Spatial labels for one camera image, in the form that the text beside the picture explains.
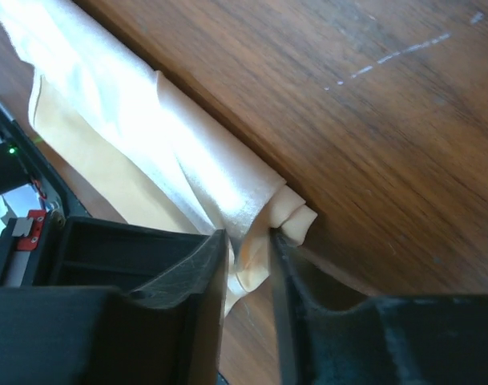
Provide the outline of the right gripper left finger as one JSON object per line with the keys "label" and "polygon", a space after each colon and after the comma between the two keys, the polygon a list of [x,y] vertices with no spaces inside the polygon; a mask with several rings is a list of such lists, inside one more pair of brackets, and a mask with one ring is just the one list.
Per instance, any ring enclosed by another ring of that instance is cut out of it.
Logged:
{"label": "right gripper left finger", "polygon": [[227,235],[88,217],[0,234],[0,384],[221,384]]}

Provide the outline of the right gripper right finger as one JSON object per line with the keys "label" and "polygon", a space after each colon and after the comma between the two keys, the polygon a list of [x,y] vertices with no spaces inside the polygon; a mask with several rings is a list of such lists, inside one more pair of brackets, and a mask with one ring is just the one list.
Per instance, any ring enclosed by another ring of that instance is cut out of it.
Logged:
{"label": "right gripper right finger", "polygon": [[488,295],[379,296],[331,310],[272,232],[269,255],[284,384],[488,384]]}

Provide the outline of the peach satin napkin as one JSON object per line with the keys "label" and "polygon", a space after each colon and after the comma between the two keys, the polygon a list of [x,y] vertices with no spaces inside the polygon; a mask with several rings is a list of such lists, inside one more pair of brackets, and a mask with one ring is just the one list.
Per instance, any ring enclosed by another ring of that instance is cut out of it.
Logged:
{"label": "peach satin napkin", "polygon": [[316,219],[286,180],[70,1],[0,1],[34,69],[30,126],[131,224],[229,237],[230,310],[269,275],[268,231]]}

